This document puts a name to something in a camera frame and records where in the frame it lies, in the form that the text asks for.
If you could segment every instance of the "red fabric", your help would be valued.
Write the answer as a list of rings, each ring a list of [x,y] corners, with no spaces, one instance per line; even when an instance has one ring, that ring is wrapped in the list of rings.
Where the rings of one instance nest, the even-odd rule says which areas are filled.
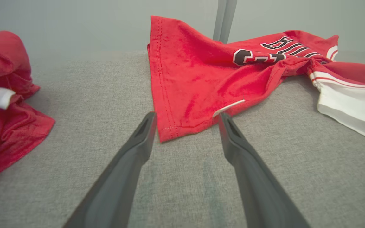
[[[263,101],[288,76],[323,71],[365,85],[357,74],[345,78],[343,74],[352,71],[342,66],[345,63],[330,60],[337,52],[337,35],[323,39],[287,31],[223,44],[180,20],[151,20],[147,49],[162,142],[209,128],[217,121],[214,112],[234,102],[245,100],[229,108],[231,115]]]
[[[16,92],[7,110],[0,109],[0,172],[40,144],[54,124],[52,118],[24,102],[40,88],[32,83],[30,73],[21,39],[0,32],[0,87]]]

